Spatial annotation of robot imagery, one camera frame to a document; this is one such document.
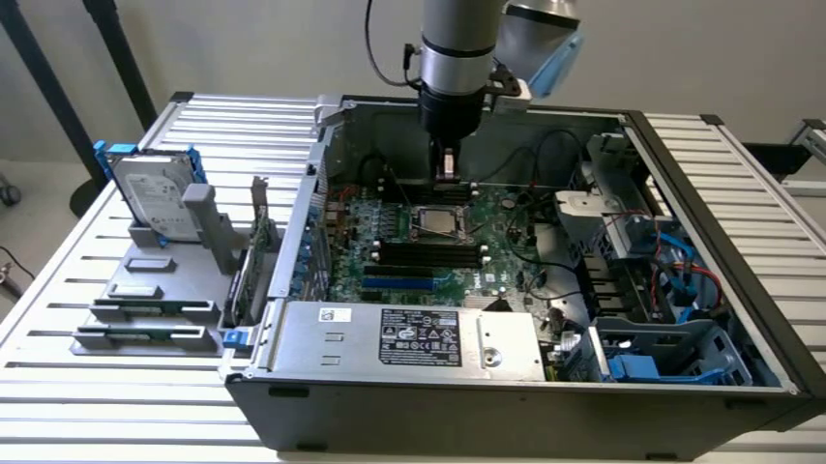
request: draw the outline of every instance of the sticker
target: sticker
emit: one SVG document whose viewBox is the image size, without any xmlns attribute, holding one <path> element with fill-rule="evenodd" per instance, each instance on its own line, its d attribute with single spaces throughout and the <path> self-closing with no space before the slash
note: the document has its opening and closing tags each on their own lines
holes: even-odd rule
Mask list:
<svg viewBox="0 0 826 464">
<path fill-rule="evenodd" d="M 384 364 L 461 367 L 457 313 L 383 309 L 377 360 Z"/>
<path fill-rule="evenodd" d="M 134 199 L 133 206 L 152 230 L 169 240 L 200 240 L 175 181 L 164 176 L 145 174 L 126 174 L 125 177 Z"/>
<path fill-rule="evenodd" d="M 349 322 L 352 308 L 323 307 L 319 310 L 319 322 Z"/>
</svg>

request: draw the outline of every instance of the warning label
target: warning label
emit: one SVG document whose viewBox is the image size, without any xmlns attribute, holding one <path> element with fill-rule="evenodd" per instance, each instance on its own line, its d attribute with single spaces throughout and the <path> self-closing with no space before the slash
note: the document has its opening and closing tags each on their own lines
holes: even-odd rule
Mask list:
<svg viewBox="0 0 826 464">
<path fill-rule="evenodd" d="M 461 367 L 457 313 L 383 309 L 377 360 L 384 364 Z"/>
</svg>

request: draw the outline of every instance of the aluminum profile table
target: aluminum profile table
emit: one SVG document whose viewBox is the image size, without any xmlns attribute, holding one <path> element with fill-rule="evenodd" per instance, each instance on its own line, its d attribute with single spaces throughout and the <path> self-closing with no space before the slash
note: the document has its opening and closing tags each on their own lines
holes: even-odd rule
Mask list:
<svg viewBox="0 0 826 464">
<path fill-rule="evenodd" d="M 313 108 L 311 100 L 195 95 L 169 104 L 140 144 L 157 149 L 196 144 L 216 185 L 217 208 L 236 225 L 252 220 L 252 177 L 268 176 L 271 216 L 283 224 L 315 140 Z M 692 116 L 648 118 L 826 364 L 826 307 L 818 308 L 826 285 L 816 283 L 826 279 L 826 261 L 818 259 L 822 247 L 802 227 L 799 209 L 794 202 L 780 203 L 784 192 L 775 191 L 776 184 L 767 182 L 724 128 L 708 127 Z M 70 354 L 70 333 L 86 321 L 86 305 L 130 243 L 128 223 L 129 212 L 109 185 L 0 325 L 0 461 L 416 461 L 408 456 L 277 453 L 264 448 L 217 378 L 215 358 Z M 766 240 L 778 241 L 771 249 L 784 254 L 764 256 L 759 250 Z M 815 282 L 802 285 L 800 278 Z M 826 462 L 826 417 L 786 433 L 748 433 L 696 462 Z"/>
</svg>

